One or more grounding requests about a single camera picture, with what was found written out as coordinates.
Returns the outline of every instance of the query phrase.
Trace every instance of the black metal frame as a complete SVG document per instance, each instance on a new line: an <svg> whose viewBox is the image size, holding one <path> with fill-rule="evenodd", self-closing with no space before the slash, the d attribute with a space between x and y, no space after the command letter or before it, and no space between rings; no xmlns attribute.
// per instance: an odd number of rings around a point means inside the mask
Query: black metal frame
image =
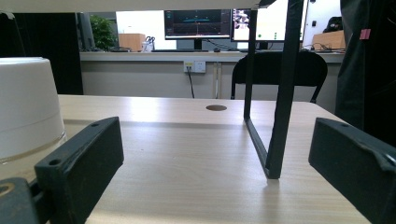
<svg viewBox="0 0 396 224"><path fill-rule="evenodd" d="M250 118L258 9L253 8L250 14L244 120L250 134L250 138L259 156L260 163L262 164L262 169L269 179L279 179L282 170L283 155L285 152L290 111L294 94L294 71L296 67L297 54L300 48L300 29L303 17L303 5L304 0L289 0L288 2L281 78L276 99L274 128L268 152Z"/></svg>

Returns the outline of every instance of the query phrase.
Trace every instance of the white wall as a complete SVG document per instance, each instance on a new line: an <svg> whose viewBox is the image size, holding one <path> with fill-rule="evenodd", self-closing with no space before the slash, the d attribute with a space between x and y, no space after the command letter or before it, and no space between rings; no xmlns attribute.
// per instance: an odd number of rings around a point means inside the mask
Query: white wall
<svg viewBox="0 0 396 224"><path fill-rule="evenodd" d="M322 34L329 19L339 16L341 16L340 0L317 0L315 3L308 2L303 47L305 49L310 49L314 35ZM312 26L312 21L317 22L315 27Z"/></svg>
<svg viewBox="0 0 396 224"><path fill-rule="evenodd" d="M165 40L163 11L118 11L119 34L155 36L156 49L175 49L176 40Z"/></svg>

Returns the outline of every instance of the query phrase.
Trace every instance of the gripper screw hole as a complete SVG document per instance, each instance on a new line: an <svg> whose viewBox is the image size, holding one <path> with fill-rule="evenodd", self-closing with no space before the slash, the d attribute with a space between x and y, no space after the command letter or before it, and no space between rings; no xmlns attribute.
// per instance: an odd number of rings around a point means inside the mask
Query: gripper screw hole
<svg viewBox="0 0 396 224"><path fill-rule="evenodd" d="M57 164L59 164L59 163L61 163L61 160L53 160L53 161L50 161L49 162L49 165L57 165Z"/></svg>

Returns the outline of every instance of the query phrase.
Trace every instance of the white counter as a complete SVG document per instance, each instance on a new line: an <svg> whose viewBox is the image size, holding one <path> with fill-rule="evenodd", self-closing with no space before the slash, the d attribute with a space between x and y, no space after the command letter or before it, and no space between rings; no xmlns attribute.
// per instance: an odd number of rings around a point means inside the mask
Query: white counter
<svg viewBox="0 0 396 224"><path fill-rule="evenodd" d="M82 52L82 81L86 95L191 98L184 61L205 62L204 74L192 74L195 98L230 99L233 68L246 53L215 52ZM318 105L333 112L337 77L344 54L320 53L328 76ZM294 101L308 101L313 89L296 87ZM244 99L245 86L237 85L235 98ZM276 86L254 86L253 100L275 100Z"/></svg>
<svg viewBox="0 0 396 224"><path fill-rule="evenodd" d="M221 62L221 63L236 63L239 59L244 57L246 53L234 51L222 52L81 52L80 59L82 61L97 61L97 62L183 62L186 57L192 61L205 62ZM319 53L326 63L341 63L344 60L344 54L341 53Z"/></svg>

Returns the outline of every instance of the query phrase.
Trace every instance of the monitor stand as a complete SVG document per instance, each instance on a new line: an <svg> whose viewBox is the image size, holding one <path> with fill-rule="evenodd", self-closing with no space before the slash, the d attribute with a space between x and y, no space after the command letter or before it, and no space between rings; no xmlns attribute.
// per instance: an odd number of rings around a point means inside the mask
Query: monitor stand
<svg viewBox="0 0 396 224"><path fill-rule="evenodd" d="M194 39L194 49L202 49L202 39Z"/></svg>
<svg viewBox="0 0 396 224"><path fill-rule="evenodd" d="M266 41L259 42L258 49L268 49L268 42L266 42Z"/></svg>

